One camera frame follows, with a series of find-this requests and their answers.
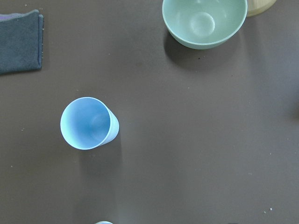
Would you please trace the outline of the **green bowl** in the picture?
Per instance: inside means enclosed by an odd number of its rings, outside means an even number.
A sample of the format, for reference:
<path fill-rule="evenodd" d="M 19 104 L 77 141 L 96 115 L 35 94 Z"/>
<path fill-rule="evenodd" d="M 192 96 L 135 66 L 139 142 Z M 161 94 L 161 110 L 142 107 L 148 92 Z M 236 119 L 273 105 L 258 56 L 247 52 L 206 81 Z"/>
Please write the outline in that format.
<path fill-rule="evenodd" d="M 164 0 L 170 35 L 191 49 L 211 49 L 234 36 L 247 16 L 246 0 Z"/>

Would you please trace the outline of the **grey folded cloth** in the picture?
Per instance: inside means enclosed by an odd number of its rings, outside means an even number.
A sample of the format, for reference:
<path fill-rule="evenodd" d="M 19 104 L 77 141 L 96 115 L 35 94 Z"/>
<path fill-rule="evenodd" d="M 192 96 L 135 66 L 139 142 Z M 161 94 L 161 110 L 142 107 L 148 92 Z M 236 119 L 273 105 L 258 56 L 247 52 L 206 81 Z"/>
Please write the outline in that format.
<path fill-rule="evenodd" d="M 43 24 L 37 9 L 0 15 L 1 74 L 42 68 Z"/>

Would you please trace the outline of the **wooden cup stand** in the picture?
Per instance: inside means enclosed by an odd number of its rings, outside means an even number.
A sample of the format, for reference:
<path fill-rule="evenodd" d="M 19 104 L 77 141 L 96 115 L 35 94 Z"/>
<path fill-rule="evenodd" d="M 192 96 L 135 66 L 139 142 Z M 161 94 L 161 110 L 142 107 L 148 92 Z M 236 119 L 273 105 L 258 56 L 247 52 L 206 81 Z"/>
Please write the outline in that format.
<path fill-rule="evenodd" d="M 247 17 L 263 13 L 276 3 L 276 0 L 247 0 Z"/>

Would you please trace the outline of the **cream yellow cup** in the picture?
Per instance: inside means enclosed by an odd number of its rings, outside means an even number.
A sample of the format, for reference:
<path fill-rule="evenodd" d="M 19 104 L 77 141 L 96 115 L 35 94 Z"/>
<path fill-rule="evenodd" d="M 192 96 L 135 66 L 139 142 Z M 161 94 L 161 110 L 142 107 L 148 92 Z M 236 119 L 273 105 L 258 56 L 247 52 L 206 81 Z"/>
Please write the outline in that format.
<path fill-rule="evenodd" d="M 95 224 L 113 224 L 113 223 L 111 223 L 109 221 L 99 221 L 99 222 L 97 222 Z"/>

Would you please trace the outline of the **blue cup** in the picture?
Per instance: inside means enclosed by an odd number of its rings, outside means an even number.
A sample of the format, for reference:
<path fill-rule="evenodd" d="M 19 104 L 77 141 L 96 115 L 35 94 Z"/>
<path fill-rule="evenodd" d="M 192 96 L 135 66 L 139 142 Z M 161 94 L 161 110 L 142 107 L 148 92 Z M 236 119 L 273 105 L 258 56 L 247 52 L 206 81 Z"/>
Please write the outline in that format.
<path fill-rule="evenodd" d="M 70 146 L 90 150 L 114 140 L 119 132 L 119 121 L 102 101 L 82 97 L 66 106 L 60 130 Z"/>

